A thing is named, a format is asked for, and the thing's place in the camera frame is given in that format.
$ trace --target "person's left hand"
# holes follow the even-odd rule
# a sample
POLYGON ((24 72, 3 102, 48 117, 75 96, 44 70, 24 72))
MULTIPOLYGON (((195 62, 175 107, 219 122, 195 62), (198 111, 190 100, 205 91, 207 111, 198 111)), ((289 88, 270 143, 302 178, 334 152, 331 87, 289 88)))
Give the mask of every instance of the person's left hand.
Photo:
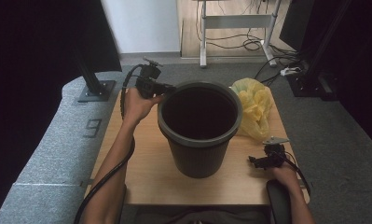
POLYGON ((125 115, 124 121, 130 121, 137 125, 140 120, 144 119, 151 110, 153 105, 163 100, 163 95, 155 96, 150 99, 143 98, 136 88, 128 89, 125 95, 125 115))

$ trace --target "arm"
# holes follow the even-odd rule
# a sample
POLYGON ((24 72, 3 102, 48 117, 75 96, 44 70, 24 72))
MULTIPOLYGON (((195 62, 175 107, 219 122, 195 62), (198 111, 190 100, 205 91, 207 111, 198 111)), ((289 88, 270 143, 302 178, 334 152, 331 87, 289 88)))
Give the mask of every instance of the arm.
POLYGON ((296 171, 290 166, 290 164, 285 162, 279 168, 272 168, 272 173, 275 175, 276 179, 279 180, 279 182, 286 186, 289 192, 293 224, 315 223, 308 205, 305 202, 304 193, 298 184, 296 171))
MULTIPOLYGON (((146 100, 135 88, 128 90, 125 99, 124 120, 114 144, 93 180, 92 187, 129 153, 136 126, 148 115, 151 107, 162 99, 163 96, 157 96, 146 100)), ((85 209, 84 223, 115 223, 119 215, 118 211, 122 207, 126 171, 127 165, 113 175, 92 197, 85 209)))

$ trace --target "trash can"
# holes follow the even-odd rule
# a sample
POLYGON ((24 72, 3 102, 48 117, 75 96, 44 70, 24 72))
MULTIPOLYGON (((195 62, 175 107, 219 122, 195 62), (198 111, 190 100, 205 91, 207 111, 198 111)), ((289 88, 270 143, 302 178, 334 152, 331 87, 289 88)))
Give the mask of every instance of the trash can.
POLYGON ((189 81, 177 85, 158 105, 158 126, 179 171, 203 178, 220 168, 241 115, 241 102, 229 87, 189 81))

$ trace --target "hand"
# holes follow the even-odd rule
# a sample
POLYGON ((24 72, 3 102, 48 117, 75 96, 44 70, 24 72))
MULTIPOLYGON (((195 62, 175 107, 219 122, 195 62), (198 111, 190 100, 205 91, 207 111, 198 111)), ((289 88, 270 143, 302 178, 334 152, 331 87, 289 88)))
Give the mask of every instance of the hand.
POLYGON ((276 179, 287 187, 288 191, 291 193, 301 192, 296 170, 287 161, 285 161, 281 167, 273 167, 270 168, 270 170, 276 179))
POLYGON ((124 121, 137 125, 144 119, 153 105, 160 103, 163 95, 150 99, 143 98, 136 88, 130 88, 125 95, 125 115, 124 121))

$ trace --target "plastic bag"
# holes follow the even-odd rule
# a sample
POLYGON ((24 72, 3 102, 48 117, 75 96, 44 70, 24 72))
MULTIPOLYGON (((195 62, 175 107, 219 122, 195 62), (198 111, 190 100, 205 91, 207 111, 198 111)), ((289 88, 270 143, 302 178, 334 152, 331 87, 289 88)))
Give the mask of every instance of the plastic bag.
POLYGON ((257 141, 269 137, 268 116, 272 102, 265 88, 259 81, 248 77, 233 83, 231 89, 239 96, 243 108, 237 134, 251 136, 257 141))

